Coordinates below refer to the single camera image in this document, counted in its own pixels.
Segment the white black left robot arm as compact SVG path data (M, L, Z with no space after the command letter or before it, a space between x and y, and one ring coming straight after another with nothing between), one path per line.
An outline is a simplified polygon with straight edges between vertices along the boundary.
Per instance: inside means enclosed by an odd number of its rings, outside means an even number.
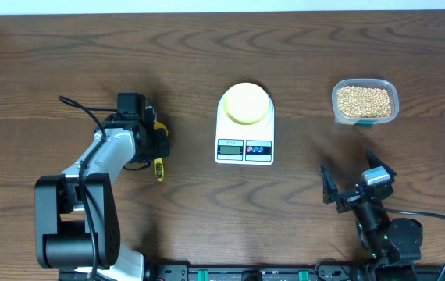
M155 108L119 107L98 122L89 148L34 186L36 257L60 280L154 280L155 267L121 242L112 185L129 163L148 168L169 154Z

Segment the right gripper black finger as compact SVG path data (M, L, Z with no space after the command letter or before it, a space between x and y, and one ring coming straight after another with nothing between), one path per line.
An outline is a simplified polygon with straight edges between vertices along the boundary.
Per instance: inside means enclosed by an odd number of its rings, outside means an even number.
M368 149L366 151L365 156L368 161L368 165L371 169L383 167L390 175L390 177L394 178L397 175L397 173L393 169L391 169L386 163L384 163L380 158L378 158L371 149Z
M338 198L338 189L329 173L329 170L324 165L321 165L320 171L323 184L323 203L330 204L336 202Z

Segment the yellow plastic scoop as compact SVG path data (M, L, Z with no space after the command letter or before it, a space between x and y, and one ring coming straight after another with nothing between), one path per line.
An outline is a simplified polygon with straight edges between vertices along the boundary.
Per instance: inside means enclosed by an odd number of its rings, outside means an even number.
M164 129L164 131L166 132L166 135L169 135L169 131L168 131L168 129L166 128L166 126L163 123L156 122L154 124L154 129L155 130ZM164 170L164 165L163 165L163 159L162 158L156 158L154 160L154 165L155 165L156 179L157 179L157 181L161 182L165 178L165 170Z

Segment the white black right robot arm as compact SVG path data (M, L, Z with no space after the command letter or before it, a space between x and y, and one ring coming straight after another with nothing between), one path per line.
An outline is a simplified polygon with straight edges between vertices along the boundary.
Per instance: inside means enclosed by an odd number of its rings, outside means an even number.
M336 204L338 213L352 211L357 219L358 235L363 247L371 251L374 261L363 266L369 280L416 280L414 262L422 257L422 224L414 219L391 219L382 201L393 193L397 173L372 151L366 151L369 169L351 191L341 193L323 165L323 202Z

